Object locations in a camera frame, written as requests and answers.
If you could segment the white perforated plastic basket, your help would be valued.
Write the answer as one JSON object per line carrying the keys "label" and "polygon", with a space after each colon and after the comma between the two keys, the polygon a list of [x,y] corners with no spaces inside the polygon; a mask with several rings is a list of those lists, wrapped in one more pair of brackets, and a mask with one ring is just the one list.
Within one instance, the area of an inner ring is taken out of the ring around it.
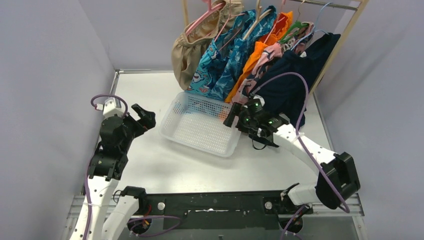
{"label": "white perforated plastic basket", "polygon": [[231,107],[219,100],[180,92],[162,118],[159,133],[175,143],[228,158],[241,136],[235,125],[224,125]]}

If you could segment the navy blue shorts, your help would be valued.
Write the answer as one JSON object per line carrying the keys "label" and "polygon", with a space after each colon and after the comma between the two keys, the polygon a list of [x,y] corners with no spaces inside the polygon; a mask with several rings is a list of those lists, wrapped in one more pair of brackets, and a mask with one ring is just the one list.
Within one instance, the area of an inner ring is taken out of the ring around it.
{"label": "navy blue shorts", "polygon": [[306,97],[304,82],[296,75],[282,74],[301,75],[310,90],[340,37],[340,34],[324,34],[303,51],[306,56],[287,50],[257,81],[252,95],[263,98],[267,112],[286,115],[293,126],[301,117],[299,126],[302,127],[306,120],[302,113]]}

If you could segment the light blue wire hanger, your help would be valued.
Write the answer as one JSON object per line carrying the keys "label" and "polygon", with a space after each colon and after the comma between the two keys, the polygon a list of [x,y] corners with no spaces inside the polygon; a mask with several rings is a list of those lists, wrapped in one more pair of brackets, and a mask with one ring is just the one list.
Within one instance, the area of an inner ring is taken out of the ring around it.
{"label": "light blue wire hanger", "polygon": [[318,15],[317,15],[317,18],[316,18],[316,20],[315,20],[315,25],[312,27],[312,29],[309,31],[309,33],[308,34],[306,34],[305,36],[303,36],[299,41],[297,41],[295,44],[294,44],[294,46],[290,49],[292,52],[296,49],[296,47],[299,45],[299,44],[301,44],[305,39],[308,39],[309,38],[309,36],[311,36],[312,34],[314,34],[315,32],[316,32],[316,24],[318,24],[319,23],[319,19],[320,19],[320,16],[321,16],[321,14],[322,14],[322,12],[323,12],[323,10],[327,7],[327,6],[329,6],[330,4],[332,4],[333,2],[328,2],[328,3],[326,3],[321,9],[320,9],[320,11],[319,11],[319,13],[318,13]]}

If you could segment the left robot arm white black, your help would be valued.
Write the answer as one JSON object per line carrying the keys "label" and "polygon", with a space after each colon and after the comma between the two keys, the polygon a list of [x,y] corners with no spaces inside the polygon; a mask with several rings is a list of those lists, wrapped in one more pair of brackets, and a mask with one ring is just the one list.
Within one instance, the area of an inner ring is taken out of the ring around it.
{"label": "left robot arm white black", "polygon": [[103,121],[86,170],[85,199],[70,236],[72,240],[117,240],[135,213],[149,209],[146,190],[126,186],[114,210],[107,213],[129,161],[130,146],[135,138],[156,126],[156,114],[135,103],[131,108],[139,119],[134,119],[121,97],[103,94],[104,103],[95,103],[100,97],[96,95],[90,101],[95,110],[102,112]]}

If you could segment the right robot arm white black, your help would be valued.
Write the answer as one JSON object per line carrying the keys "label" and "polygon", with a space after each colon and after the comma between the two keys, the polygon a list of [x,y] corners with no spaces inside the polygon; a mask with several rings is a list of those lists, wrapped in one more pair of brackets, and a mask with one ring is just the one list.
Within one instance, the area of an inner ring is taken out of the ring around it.
{"label": "right robot arm white black", "polygon": [[350,154],[336,153],[317,144],[282,116],[266,112],[259,99],[245,104],[234,103],[223,123],[236,127],[265,146],[286,149],[316,174],[314,183],[294,183],[281,192],[281,207],[285,212],[292,214],[301,205],[317,203],[349,212],[347,199],[361,187]]}

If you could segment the light blue shark shorts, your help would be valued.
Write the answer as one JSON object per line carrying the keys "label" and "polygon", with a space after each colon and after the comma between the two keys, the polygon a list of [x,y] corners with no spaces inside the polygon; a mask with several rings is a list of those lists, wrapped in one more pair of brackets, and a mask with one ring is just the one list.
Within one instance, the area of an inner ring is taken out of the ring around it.
{"label": "light blue shark shorts", "polygon": [[240,39],[256,19],[257,11],[246,10],[233,19],[229,30],[222,32],[216,40],[212,40],[189,83],[186,91],[191,94],[208,96],[224,72],[232,54],[235,41]]}

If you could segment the dark blue whale shorts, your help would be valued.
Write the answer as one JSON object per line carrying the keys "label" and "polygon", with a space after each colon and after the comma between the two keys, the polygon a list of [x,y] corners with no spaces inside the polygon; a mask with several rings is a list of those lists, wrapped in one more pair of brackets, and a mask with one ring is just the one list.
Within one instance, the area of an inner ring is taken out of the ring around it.
{"label": "dark blue whale shorts", "polygon": [[229,61],[227,62],[221,77],[216,82],[209,95],[207,95],[208,98],[218,101],[224,101],[226,99],[243,73],[243,67],[249,56],[254,51],[255,42],[262,36],[270,33],[277,17],[277,10],[273,5],[268,6],[265,10],[271,10],[271,12],[259,22],[249,37],[246,40],[243,40],[243,35],[248,31],[247,30],[243,33],[241,38],[235,41],[235,46],[230,55]]}

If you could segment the beige shorts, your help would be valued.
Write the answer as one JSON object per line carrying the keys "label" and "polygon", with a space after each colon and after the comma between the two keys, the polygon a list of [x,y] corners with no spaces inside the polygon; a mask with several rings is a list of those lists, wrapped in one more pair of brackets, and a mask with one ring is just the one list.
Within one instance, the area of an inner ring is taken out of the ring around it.
{"label": "beige shorts", "polygon": [[[216,5],[225,0],[216,0]],[[199,65],[200,59],[224,22],[224,7],[211,14],[200,23],[189,35],[183,32],[174,41],[170,59],[175,79],[182,90],[186,90]]]}

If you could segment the pink shark print shorts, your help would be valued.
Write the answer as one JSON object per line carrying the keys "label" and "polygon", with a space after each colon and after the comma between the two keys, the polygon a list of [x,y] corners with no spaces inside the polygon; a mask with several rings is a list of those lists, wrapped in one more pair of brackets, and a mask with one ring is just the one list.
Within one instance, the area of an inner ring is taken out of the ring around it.
{"label": "pink shark print shorts", "polygon": [[[299,41],[302,37],[308,34],[312,27],[315,25],[313,22],[308,23],[309,27],[305,27],[296,34],[294,34],[293,37],[291,37],[287,43],[280,44],[278,40],[276,43],[266,47],[263,50],[262,55],[255,67],[253,68],[251,74],[242,82],[241,86],[236,92],[236,95],[231,99],[231,104],[243,104],[247,102],[249,94],[254,90],[255,85],[257,85],[257,83],[265,75],[268,69],[275,63],[275,61],[280,59],[286,51],[290,50],[295,45],[297,41]],[[296,47],[294,52],[297,55],[302,54],[302,52],[305,51],[306,46],[308,45],[312,37],[313,36],[310,35],[309,38],[306,38],[302,43],[300,43]]]}

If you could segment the thin pink hanger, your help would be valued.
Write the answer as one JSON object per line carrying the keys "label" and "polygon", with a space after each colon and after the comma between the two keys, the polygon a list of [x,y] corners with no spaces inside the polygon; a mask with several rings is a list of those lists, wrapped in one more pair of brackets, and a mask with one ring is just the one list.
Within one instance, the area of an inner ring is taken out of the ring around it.
{"label": "thin pink hanger", "polygon": [[216,43],[218,38],[224,33],[227,33],[233,26],[235,18],[241,16],[244,11],[243,0],[226,0],[223,13],[223,23],[219,24],[219,31],[216,34],[213,42]]}

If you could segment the orange shorts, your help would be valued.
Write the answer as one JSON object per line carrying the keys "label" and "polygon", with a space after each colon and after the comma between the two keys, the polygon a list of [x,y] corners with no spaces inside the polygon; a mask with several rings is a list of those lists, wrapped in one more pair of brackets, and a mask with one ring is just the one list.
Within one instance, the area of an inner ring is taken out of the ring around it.
{"label": "orange shorts", "polygon": [[255,42],[254,51],[251,53],[247,62],[245,63],[242,74],[238,78],[232,90],[229,92],[228,96],[225,98],[225,103],[230,103],[232,98],[236,95],[238,88],[241,86],[242,82],[252,73],[255,65],[258,63],[264,49],[268,46],[275,44],[280,40],[285,33],[288,31],[289,27],[292,25],[294,19],[294,13],[290,12],[281,12],[278,18],[274,21],[275,27],[272,31],[266,35],[263,35],[258,41]]}

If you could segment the wooden hanger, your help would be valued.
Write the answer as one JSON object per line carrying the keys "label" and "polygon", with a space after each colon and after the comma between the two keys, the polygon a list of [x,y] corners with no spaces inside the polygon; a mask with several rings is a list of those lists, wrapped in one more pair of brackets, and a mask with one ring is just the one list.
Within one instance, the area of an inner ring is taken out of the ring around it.
{"label": "wooden hanger", "polygon": [[254,29],[256,28],[256,26],[260,23],[260,21],[265,18],[267,15],[270,14],[271,10],[265,10],[264,12],[262,12],[262,6],[261,6],[261,0],[257,0],[256,1],[256,16],[255,16],[255,20],[252,23],[252,25],[250,26],[250,28],[247,30],[247,32],[244,33],[242,40],[245,41],[250,34],[254,31]]}

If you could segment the green plastic hanger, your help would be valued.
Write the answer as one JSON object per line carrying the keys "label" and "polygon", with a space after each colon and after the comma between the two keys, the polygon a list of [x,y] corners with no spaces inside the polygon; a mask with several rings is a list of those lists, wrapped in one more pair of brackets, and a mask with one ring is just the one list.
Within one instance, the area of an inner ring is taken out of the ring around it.
{"label": "green plastic hanger", "polygon": [[298,33],[300,30],[309,27],[309,25],[310,24],[308,22],[296,21],[289,27],[285,35],[278,42],[281,45],[287,43],[293,35]]}

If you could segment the pink plastic hanger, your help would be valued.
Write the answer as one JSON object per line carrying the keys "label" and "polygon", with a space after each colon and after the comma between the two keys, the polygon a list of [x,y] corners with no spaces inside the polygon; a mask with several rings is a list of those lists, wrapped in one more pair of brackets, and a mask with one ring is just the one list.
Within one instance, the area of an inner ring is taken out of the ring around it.
{"label": "pink plastic hanger", "polygon": [[201,24],[205,19],[207,19],[211,14],[221,10],[226,4],[225,1],[219,2],[216,5],[213,5],[211,0],[203,0],[202,2],[206,4],[207,10],[194,22],[192,22],[191,24],[187,24],[187,29],[184,31],[186,36],[188,36],[199,24]]}

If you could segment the wooden clothes rack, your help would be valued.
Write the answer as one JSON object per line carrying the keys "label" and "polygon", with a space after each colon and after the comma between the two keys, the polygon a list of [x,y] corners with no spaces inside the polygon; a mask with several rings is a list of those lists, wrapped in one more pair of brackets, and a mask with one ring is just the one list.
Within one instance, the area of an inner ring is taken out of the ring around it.
{"label": "wooden clothes rack", "polygon": [[338,55],[339,51],[341,50],[343,44],[347,40],[350,32],[352,31],[353,27],[355,26],[357,20],[359,19],[360,15],[362,14],[363,10],[368,4],[368,0],[354,0],[354,2],[358,2],[357,6],[354,6],[352,4],[350,5],[340,5],[330,2],[323,2],[323,1],[317,1],[317,0],[292,0],[292,2],[298,2],[299,7],[301,7],[302,4],[309,4],[309,5],[317,5],[317,6],[327,6],[330,8],[336,8],[336,9],[343,9],[347,11],[353,11],[349,22],[346,24],[343,32],[341,33],[341,37],[337,44],[335,45],[333,51],[331,52],[327,62],[325,63],[322,71],[320,72],[319,76],[315,80],[314,84],[311,87],[310,95],[314,93],[314,91],[319,86],[320,82],[322,81],[323,77],[325,76],[327,70],[330,68],[332,62],[335,60],[335,57]]}

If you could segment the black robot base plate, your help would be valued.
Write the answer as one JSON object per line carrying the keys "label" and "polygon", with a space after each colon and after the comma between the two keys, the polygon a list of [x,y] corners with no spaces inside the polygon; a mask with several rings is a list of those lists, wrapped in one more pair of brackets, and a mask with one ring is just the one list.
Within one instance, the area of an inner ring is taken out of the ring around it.
{"label": "black robot base plate", "polygon": [[278,230],[294,216],[289,230],[298,232],[303,215],[313,213],[311,206],[301,209],[281,198],[278,190],[147,194],[132,188],[120,197],[125,195],[138,201],[136,215],[163,217],[163,230]]}

